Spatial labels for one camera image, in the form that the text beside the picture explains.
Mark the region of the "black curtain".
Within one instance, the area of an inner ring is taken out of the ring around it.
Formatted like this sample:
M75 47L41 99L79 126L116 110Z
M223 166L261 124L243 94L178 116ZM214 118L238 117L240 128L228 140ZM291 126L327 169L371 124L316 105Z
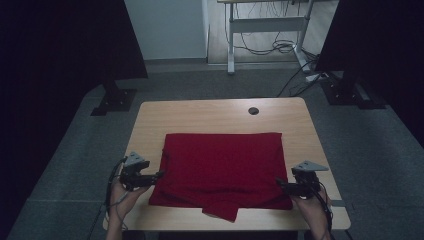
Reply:
M424 0L339 0L316 70L363 78L424 147Z
M0 240L86 93L146 75L124 0L0 0Z

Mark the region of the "black stand base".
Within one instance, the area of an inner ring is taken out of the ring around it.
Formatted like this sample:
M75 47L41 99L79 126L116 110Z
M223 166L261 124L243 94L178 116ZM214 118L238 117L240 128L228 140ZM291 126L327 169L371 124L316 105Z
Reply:
M385 109L386 101L372 86L354 73L345 71L342 76L327 72L328 78L321 83L330 105L356 105L359 109Z
M131 108L136 89L120 89L114 80L102 84L105 94L98 107L95 107L91 116L105 116L109 112L128 112Z

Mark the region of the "white power strip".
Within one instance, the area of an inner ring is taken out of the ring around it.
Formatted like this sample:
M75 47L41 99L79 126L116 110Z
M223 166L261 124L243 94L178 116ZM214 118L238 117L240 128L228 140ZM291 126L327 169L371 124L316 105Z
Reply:
M306 82L309 83L309 82L314 82L314 81L325 80L325 79L328 79L328 78L329 78L329 75L327 73L323 72L323 73L307 76L305 79L306 79Z

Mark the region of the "red printed t-shirt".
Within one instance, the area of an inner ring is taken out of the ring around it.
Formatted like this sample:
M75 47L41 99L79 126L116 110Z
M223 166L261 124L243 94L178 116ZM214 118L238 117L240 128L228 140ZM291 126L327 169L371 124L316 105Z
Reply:
M276 183L287 179L280 133L168 134L160 169L151 205L200 208L230 222L241 208L293 208Z

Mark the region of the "person's left hand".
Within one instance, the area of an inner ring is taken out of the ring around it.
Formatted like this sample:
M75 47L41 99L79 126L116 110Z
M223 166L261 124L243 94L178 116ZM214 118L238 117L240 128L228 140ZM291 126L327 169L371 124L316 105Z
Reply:
M141 187L134 191L127 191L120 182L112 184L109 218L110 220L123 220L135 206L138 198L148 190Z

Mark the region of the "white desk frame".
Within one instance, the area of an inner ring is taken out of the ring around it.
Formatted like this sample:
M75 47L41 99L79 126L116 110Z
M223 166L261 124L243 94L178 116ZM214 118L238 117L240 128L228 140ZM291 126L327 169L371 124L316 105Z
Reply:
M237 4L276 2L290 0L217 0L229 6L229 17L226 21L228 36L227 51L227 73L235 73L235 55L234 55L234 34L235 33L265 33L265 32L296 32L298 39L292 46L298 63L304 73L311 72L311 63L307 60L303 52L303 43L305 40L307 28L311 18L312 9L315 0L307 0L306 13L303 16L288 16L274 18L235 18L235 6Z

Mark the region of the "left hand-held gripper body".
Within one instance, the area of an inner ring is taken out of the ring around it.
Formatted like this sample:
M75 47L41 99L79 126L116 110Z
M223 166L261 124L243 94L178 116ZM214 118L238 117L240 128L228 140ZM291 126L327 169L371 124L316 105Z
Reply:
M120 173L120 182L124 188L128 191L134 191L136 188L150 186L150 178L141 174L141 171L148 168L149 165L149 161L136 152L131 152L124 160Z

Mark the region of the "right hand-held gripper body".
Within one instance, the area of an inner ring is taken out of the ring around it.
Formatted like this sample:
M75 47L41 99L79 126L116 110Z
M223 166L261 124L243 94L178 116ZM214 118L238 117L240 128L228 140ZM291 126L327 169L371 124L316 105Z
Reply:
M321 190L318 171L328 171L326 166L305 160L292 168L292 174L296 183L291 188L291 195L311 198Z

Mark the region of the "person's right hand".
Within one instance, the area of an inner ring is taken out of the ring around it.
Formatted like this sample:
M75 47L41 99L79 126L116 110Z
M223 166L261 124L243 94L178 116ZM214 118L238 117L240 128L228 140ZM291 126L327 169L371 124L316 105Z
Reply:
M327 214L317 197L302 199L299 196L291 196L291 200L296 204L310 228L327 226Z

